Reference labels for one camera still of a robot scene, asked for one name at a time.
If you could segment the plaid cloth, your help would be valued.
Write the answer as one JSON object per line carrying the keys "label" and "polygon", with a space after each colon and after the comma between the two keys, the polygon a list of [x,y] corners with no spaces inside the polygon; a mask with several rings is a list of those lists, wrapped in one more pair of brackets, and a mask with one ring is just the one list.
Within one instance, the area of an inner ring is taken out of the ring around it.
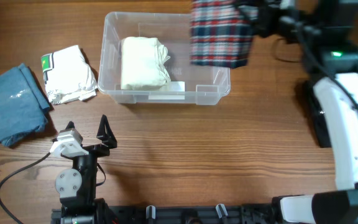
{"label": "plaid cloth", "polygon": [[193,1],[191,64],[231,69],[246,66],[257,16],[256,1]]}

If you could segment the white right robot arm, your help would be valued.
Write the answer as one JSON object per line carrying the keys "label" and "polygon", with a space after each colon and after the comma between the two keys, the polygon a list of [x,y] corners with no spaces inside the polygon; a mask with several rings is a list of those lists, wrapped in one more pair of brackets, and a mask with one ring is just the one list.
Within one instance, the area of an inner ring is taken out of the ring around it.
{"label": "white right robot arm", "polygon": [[358,0],[320,1],[311,14],[295,1],[258,1],[261,37],[278,34],[297,42],[310,75],[307,98],[316,137],[334,154],[336,189],[277,197],[284,223],[358,223],[358,46],[348,38]]}

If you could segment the cream cloth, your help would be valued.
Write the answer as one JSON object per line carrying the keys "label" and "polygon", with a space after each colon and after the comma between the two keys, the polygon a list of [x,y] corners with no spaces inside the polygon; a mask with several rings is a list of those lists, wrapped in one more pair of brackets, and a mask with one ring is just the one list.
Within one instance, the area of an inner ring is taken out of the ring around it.
{"label": "cream cloth", "polygon": [[156,37],[127,37],[121,41],[121,88],[159,91],[171,82],[165,68],[168,49]]}

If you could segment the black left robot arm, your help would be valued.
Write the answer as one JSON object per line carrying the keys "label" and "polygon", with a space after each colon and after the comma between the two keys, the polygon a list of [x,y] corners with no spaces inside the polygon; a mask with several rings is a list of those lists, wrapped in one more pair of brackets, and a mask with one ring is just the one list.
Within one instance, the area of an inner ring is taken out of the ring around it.
{"label": "black left robot arm", "polygon": [[96,137],[99,144],[84,146],[83,137],[72,121],[52,140],[51,155],[72,161],[55,179],[55,188],[60,197],[61,209],[53,210],[52,223],[119,223],[116,214],[103,198],[96,198],[97,171],[103,171],[98,158],[110,155],[117,147],[117,140],[102,115]]}

